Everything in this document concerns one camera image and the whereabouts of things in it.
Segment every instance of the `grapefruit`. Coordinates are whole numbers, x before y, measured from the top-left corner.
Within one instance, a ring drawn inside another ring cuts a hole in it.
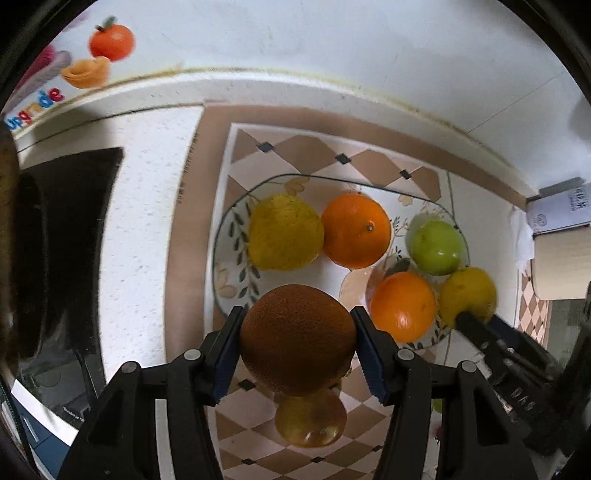
[[[343,377],[355,353],[349,312],[333,297],[305,285],[263,295],[240,330],[249,371],[276,393],[304,397]]]

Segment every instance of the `diamond tile pattern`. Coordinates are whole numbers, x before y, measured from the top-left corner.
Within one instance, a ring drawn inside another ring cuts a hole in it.
[[[270,176],[294,169],[377,186],[391,187],[395,182],[395,190],[404,193],[433,201],[441,197],[439,174],[415,159],[389,158],[347,139],[333,137],[323,142],[314,132],[294,131],[290,135],[283,129],[278,136],[271,127],[268,135],[260,127],[249,127],[239,129],[236,136],[228,179],[233,187],[226,191],[225,205]],[[409,179],[402,170],[410,174]],[[216,321],[221,327],[222,319]],[[340,398],[348,413],[343,436],[327,447],[302,449],[279,435],[274,421],[275,395],[239,361],[230,394],[216,407],[224,476],[232,480],[370,478],[378,465],[393,409],[381,406],[371,395],[356,358],[351,367],[341,382]]]
[[[261,393],[256,379],[239,368],[239,379],[234,381],[249,390],[237,387],[216,407],[224,475],[233,480],[274,480],[281,476],[292,480],[357,480],[375,469],[380,454],[375,450],[384,444],[392,408],[379,405],[369,393],[359,362],[352,365],[355,368],[342,380],[341,387],[343,403],[349,410],[345,432],[334,444],[316,449],[289,445],[279,435],[273,397]]]
[[[389,158],[345,138],[317,138],[312,131],[294,131],[290,135],[285,130],[278,135],[273,127],[238,129],[229,181],[239,188],[228,189],[224,205],[231,205],[244,191],[272,176],[326,175],[329,170],[333,178],[387,187],[434,202],[441,199],[439,174],[414,158]]]
[[[521,273],[521,292],[519,293],[519,324],[517,329],[527,333],[542,346],[548,344],[551,300],[540,300],[534,292],[531,266]]]

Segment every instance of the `lemon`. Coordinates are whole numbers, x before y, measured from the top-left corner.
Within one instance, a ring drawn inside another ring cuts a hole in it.
[[[496,310],[496,287],[481,268],[468,267],[451,274],[441,286],[439,316],[443,323],[454,327],[456,316],[471,312],[488,322]]]
[[[295,270],[318,256],[324,227],[310,205],[280,194],[254,208],[249,237],[248,254],[260,270]]]

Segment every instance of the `screw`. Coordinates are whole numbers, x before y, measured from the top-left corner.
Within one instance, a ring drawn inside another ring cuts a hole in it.
[[[408,348],[401,348],[397,355],[400,360],[412,360],[414,358],[414,352]]]
[[[462,370],[464,370],[464,372],[472,374],[476,371],[476,364],[474,362],[466,360],[465,362],[462,362]]]
[[[183,357],[185,357],[185,360],[197,360],[198,358],[201,357],[201,352],[199,350],[197,350],[196,348],[191,348],[190,350],[187,350]]]
[[[121,371],[124,374],[130,374],[131,372],[135,372],[135,369],[138,368],[138,364],[135,362],[125,362],[121,365]]]

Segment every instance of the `black cable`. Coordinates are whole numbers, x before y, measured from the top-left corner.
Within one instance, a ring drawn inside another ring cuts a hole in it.
[[[31,450],[31,445],[29,445],[29,440],[27,439],[27,434],[25,432],[25,427],[22,424],[22,418],[20,413],[17,410],[16,405],[14,404],[14,400],[12,399],[12,394],[10,393],[10,389],[2,375],[0,375],[0,393],[6,399],[8,404],[8,411],[12,417],[12,421],[17,427],[18,437],[20,438],[22,448],[25,450],[25,456],[27,457],[27,461],[29,465],[33,469],[33,471],[39,475],[39,470],[37,469],[37,464],[35,463],[35,459],[33,457],[33,452]]]

